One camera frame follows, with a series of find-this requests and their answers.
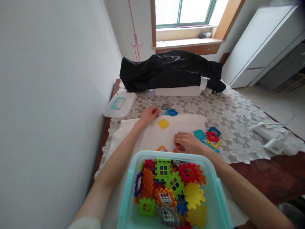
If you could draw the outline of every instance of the wooden table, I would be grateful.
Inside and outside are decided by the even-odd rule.
[[[119,84],[120,79],[117,79],[111,98],[119,90]],[[103,155],[102,147],[106,144],[109,136],[110,120],[111,118],[106,118],[94,173],[98,170]],[[272,157],[271,160],[259,159],[251,161],[250,164],[240,162],[230,164],[230,166],[250,181],[275,205],[305,194],[305,153],[303,152],[299,152],[295,156],[279,155]],[[246,225],[239,228],[256,227],[248,221]]]

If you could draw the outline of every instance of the sleeve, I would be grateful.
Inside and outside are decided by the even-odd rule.
[[[98,218],[86,216],[76,220],[68,229],[101,229],[101,223]]]

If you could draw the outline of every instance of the teal plastic box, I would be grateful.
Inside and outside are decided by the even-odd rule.
[[[228,203],[220,179],[213,164],[204,156],[143,150],[132,159],[124,188],[117,229],[170,228],[161,223],[158,217],[145,217],[138,214],[138,205],[134,203],[134,188],[140,165],[146,159],[165,158],[199,164],[206,176],[207,184],[202,184],[207,207],[205,229],[234,228]]]

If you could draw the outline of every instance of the black cloth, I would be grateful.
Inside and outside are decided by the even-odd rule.
[[[171,50],[152,55],[143,62],[122,59],[120,78],[127,91],[153,88],[200,86],[201,76],[210,78],[207,86],[222,92],[222,64],[184,50]]]

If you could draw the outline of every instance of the hand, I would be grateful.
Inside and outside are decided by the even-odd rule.
[[[148,124],[152,123],[159,117],[159,113],[160,110],[156,106],[146,108],[137,124],[145,128]]]
[[[203,144],[198,138],[189,133],[178,132],[175,134],[174,143],[179,143],[184,147],[184,151],[179,148],[175,148],[174,151],[177,153],[190,153],[198,154],[209,158],[211,155],[217,154],[213,149]]]

